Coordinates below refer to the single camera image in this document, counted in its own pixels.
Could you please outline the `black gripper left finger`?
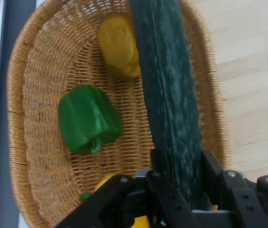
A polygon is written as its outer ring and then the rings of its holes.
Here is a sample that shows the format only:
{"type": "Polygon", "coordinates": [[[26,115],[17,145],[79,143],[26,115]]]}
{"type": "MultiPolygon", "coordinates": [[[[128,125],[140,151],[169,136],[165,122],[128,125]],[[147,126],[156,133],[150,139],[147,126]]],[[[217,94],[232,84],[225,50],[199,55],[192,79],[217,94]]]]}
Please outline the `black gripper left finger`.
{"type": "Polygon", "coordinates": [[[115,175],[64,218],[59,228],[130,228],[146,216],[153,228],[199,228],[178,189],[169,182],[167,161],[160,150],[150,152],[153,170],[144,177],[115,175]]]}

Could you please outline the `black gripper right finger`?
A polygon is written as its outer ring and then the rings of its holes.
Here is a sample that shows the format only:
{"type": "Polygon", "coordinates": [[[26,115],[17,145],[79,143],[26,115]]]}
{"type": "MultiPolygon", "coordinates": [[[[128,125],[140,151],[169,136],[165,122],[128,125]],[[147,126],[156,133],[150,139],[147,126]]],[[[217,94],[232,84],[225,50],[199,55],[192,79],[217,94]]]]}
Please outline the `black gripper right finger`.
{"type": "Polygon", "coordinates": [[[252,182],[239,171],[225,170],[211,151],[203,151],[202,168],[213,205],[231,213],[240,228],[268,228],[268,175],[252,182]]]}

